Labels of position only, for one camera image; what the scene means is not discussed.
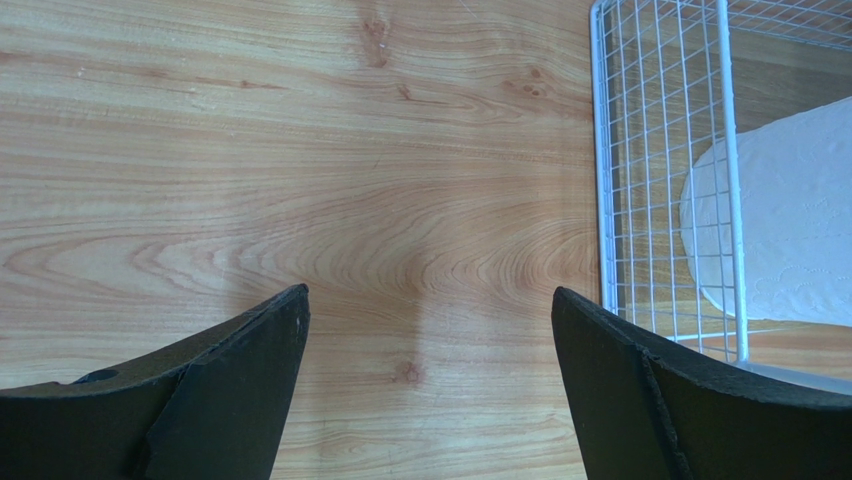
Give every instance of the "wood grain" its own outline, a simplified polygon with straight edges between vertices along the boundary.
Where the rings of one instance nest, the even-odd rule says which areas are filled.
[[[589,5],[0,0],[0,387],[306,282],[274,478],[582,478]]]

